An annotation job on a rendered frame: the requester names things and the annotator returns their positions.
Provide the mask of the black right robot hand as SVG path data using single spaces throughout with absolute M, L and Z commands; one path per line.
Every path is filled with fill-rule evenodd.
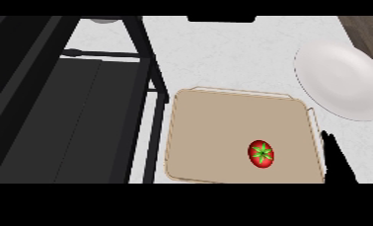
M 357 183 L 356 175 L 340 149 L 335 136 L 328 134 L 327 131 L 324 131 L 321 135 L 327 164 L 325 182 L 335 185 L 353 185 Z

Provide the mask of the red tomato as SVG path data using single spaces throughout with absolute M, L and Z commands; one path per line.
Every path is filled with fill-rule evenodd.
M 269 168 L 275 163 L 275 150 L 265 140 L 256 140 L 248 147 L 251 163 L 262 169 Z

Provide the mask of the white plate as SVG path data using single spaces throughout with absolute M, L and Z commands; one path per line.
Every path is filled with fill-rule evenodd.
M 296 74 L 315 102 L 335 115 L 373 121 L 373 59 L 355 46 L 313 41 L 299 50 Z

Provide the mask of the beige wooden tray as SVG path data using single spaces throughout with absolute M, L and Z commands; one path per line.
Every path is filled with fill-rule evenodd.
M 275 163 L 262 169 L 248 147 L 265 140 Z M 325 182 L 322 141 L 313 108 L 282 94 L 212 91 L 176 94 L 166 173 L 200 183 L 282 184 Z

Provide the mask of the brown wooden panel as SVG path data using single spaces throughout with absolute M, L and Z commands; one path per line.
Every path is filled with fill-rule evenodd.
M 373 59 L 373 16 L 340 16 L 338 20 L 355 47 Z

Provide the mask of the black block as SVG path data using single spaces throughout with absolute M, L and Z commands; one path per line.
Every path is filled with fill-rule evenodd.
M 188 20 L 195 23 L 254 23 L 257 16 L 186 16 Z

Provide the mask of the large dark grey door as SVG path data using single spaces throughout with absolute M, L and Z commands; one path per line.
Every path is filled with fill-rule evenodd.
M 0 16 L 0 184 L 125 184 L 147 98 L 170 101 L 144 20 L 122 18 L 136 49 L 67 42 L 79 16 Z

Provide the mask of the grey round knob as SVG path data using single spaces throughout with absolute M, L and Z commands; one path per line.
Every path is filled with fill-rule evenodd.
M 91 18 L 89 19 L 97 24 L 113 24 L 122 20 L 122 18 Z

